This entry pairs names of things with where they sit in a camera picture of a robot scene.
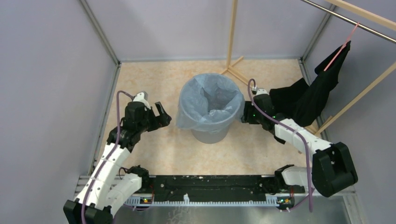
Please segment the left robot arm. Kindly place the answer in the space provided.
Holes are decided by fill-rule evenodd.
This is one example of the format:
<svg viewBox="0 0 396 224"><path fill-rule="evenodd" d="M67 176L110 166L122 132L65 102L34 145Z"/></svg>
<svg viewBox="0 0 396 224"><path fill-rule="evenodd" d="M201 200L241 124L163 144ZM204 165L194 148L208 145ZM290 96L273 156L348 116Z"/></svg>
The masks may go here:
<svg viewBox="0 0 396 224"><path fill-rule="evenodd" d="M114 128L94 172L73 200L67 200L63 211L70 224L111 224L124 202L135 192L144 193L150 181L144 177L145 169L128 171L116 185L113 181L123 162L132 153L144 132L166 127L172 120L160 102L152 107L142 101L129 102L121 126Z"/></svg>

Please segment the grey round trash bin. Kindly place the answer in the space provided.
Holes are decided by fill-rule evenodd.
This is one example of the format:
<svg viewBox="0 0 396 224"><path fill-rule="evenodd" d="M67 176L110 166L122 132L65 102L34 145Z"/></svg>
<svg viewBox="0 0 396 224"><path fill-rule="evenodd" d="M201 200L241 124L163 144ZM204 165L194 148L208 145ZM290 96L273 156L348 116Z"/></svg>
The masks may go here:
<svg viewBox="0 0 396 224"><path fill-rule="evenodd" d="M198 141L202 143L215 144L222 141L228 134L228 131L229 131L229 126L221 130L209 131L209 132L191 130L191 133Z"/></svg>

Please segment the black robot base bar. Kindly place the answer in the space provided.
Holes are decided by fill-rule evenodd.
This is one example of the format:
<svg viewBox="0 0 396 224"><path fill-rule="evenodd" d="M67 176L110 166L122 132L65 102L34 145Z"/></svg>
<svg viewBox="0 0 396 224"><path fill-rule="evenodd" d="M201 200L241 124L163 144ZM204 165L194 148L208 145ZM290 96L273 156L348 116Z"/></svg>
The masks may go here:
<svg viewBox="0 0 396 224"><path fill-rule="evenodd" d="M155 202L260 202L268 196L305 193L273 175L156 175L144 180L137 194L154 196Z"/></svg>

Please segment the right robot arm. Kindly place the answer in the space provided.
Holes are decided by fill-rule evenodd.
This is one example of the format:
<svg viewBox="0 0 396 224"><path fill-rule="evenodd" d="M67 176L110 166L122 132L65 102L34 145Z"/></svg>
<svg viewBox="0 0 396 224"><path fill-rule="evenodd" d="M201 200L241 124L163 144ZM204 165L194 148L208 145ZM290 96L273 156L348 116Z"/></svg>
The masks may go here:
<svg viewBox="0 0 396 224"><path fill-rule="evenodd" d="M306 167L287 165L277 170L274 179L279 192L293 185L312 187L322 196L330 197L358 182L358 175L349 148L342 142L321 139L294 120L274 113L268 94L259 94L244 104L242 123L261 125L281 144L289 143L308 159Z"/></svg>

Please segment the blue plastic trash bag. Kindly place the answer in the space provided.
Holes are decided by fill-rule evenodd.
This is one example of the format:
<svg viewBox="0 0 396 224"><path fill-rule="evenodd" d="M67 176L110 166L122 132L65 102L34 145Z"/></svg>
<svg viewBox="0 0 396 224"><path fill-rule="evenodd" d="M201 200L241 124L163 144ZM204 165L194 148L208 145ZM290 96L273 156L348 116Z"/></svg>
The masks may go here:
<svg viewBox="0 0 396 224"><path fill-rule="evenodd" d="M195 75L181 89L176 126L218 132L241 119L244 104L244 95L232 79L217 73Z"/></svg>

